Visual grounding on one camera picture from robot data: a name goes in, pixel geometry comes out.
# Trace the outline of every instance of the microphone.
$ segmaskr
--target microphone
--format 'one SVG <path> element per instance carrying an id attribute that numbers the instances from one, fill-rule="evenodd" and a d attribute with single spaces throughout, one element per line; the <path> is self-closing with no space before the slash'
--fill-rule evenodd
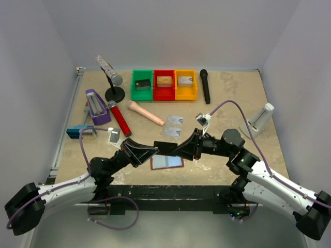
<path id="1" fill-rule="evenodd" d="M 159 117 L 156 117 L 155 115 L 151 114 L 144 108 L 140 107 L 136 102 L 129 101 L 129 109 L 136 111 L 137 113 L 141 114 L 142 116 L 145 116 L 147 119 L 150 119 L 151 121 L 155 122 L 157 125 L 163 126 L 164 121 L 161 120 Z"/>
<path id="2" fill-rule="evenodd" d="M 203 94 L 205 95 L 205 102 L 206 102 L 206 104 L 210 104 L 210 94 L 209 94 L 209 87 L 208 87 L 208 72 L 205 69 L 202 69 L 200 71 L 200 78 L 202 81 Z"/>
<path id="3" fill-rule="evenodd" d="M 118 75 L 113 67 L 105 61 L 100 55 L 95 59 L 104 73 L 111 79 L 114 85 L 121 85 L 123 82 L 123 78 L 121 75 Z"/>
<path id="4" fill-rule="evenodd" d="M 107 76 L 108 83 L 110 84 L 110 88 L 107 89 L 104 97 L 107 101 L 115 101 L 121 102 L 125 97 L 125 92 L 122 88 L 114 86 L 121 85 L 123 82 L 123 78 L 121 75 L 118 75 L 113 67 L 105 61 L 100 55 L 96 57 L 96 62 L 101 67 L 103 72 Z"/>
<path id="5" fill-rule="evenodd" d="M 110 101 L 108 103 L 108 108 L 113 113 L 113 115 L 114 115 L 119 127 L 121 128 L 124 136 L 125 137 L 130 137 L 132 132 L 131 132 L 129 126 L 127 125 L 125 119 L 123 118 L 123 115 L 121 114 L 118 107 L 116 106 L 116 102 L 115 101 Z"/>

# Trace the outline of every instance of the beige table surface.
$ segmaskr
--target beige table surface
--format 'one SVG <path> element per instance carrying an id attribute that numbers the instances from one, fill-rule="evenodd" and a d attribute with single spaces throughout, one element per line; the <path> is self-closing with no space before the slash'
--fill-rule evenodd
<path id="1" fill-rule="evenodd" d="M 164 127 L 156 125 L 145 117 L 131 111 L 127 107 L 130 100 L 130 84 L 132 71 L 119 71 L 123 77 L 121 87 L 125 90 L 125 99 L 118 104 L 128 126 L 132 131 L 131 138 L 141 144 L 153 145 L 154 141 L 165 141 L 181 143 L 186 140 L 194 131 L 194 128 L 201 128 L 195 120 L 195 116 L 201 113 L 210 113 L 219 103 L 232 99 L 243 109 L 247 118 L 258 111 L 267 103 L 261 78 L 258 72 L 219 72 L 210 71 L 208 76 L 211 104 L 206 105 L 203 96 L 202 84 L 197 71 L 199 86 L 198 99 L 195 102 L 139 102 L 139 105 L 162 120 L 166 121 L 168 115 L 184 117 L 183 125 L 176 126 L 165 123 L 164 126 L 181 128 L 179 138 L 167 137 L 163 135 Z M 104 98 L 104 93 L 109 88 L 108 81 L 102 71 L 86 71 L 82 80 L 76 104 L 73 109 L 71 125 L 79 125 L 82 121 L 84 106 L 86 103 L 85 91 L 93 88 Z M 223 131 L 228 128 L 237 128 L 243 119 L 239 110 L 232 103 L 227 103 L 219 109 L 212 118 L 208 133 L 220 138 Z M 87 125 L 93 125 L 89 117 Z M 118 127 L 115 118 L 103 128 Z M 246 140 L 245 148 L 255 153 L 259 157 L 258 151 L 252 141 L 242 132 L 242 137 Z M 270 166 L 280 174 L 288 177 L 284 158 L 280 149 L 275 126 L 271 121 L 265 131 L 257 138 L 257 143 L 265 153 Z M 88 159 L 93 157 L 110 158 L 114 155 L 116 148 L 108 144 L 108 134 L 98 131 L 96 139 L 85 139 L 84 148 Z M 151 170 L 150 162 L 133 168 L 128 165 L 113 175 L 113 184 L 195 184 L 195 185 L 226 185 L 231 184 L 236 175 L 229 171 L 225 165 L 227 158 L 202 154 L 198 161 L 185 160 L 182 168 Z M 59 165 L 56 183 L 72 179 L 86 172 L 82 152 L 77 139 L 67 138 L 64 152 Z"/>

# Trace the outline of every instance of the red box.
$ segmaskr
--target red box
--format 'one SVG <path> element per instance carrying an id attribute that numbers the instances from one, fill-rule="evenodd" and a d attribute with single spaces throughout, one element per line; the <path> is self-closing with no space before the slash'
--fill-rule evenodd
<path id="1" fill-rule="evenodd" d="M 171 76 L 171 87 L 158 87 L 156 78 L 158 76 Z M 154 101 L 175 101 L 175 70 L 154 70 L 153 100 Z"/>

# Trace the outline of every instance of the yellow box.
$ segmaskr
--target yellow box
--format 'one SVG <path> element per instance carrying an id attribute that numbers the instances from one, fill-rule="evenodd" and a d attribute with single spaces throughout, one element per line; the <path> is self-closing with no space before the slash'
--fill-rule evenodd
<path id="1" fill-rule="evenodd" d="M 193 78 L 192 87 L 178 87 L 178 76 L 191 76 Z M 176 101 L 195 101 L 198 96 L 197 75 L 195 70 L 175 70 L 175 90 Z"/>

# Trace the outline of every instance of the gray wall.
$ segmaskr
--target gray wall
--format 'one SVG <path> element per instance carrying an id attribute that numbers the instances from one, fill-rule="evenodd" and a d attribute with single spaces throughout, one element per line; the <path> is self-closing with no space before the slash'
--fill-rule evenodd
<path id="1" fill-rule="evenodd" d="M 76 66 L 261 68 L 299 0 L 43 0 Z"/>
<path id="2" fill-rule="evenodd" d="M 0 2 L 0 243 L 18 247 L 3 206 L 26 183 L 44 182 L 76 69 L 41 0 Z"/>
<path id="3" fill-rule="evenodd" d="M 291 179 L 329 193 L 330 23 L 330 1 L 302 0 L 262 70 Z M 321 247 L 330 247 L 330 236 L 331 226 Z"/>

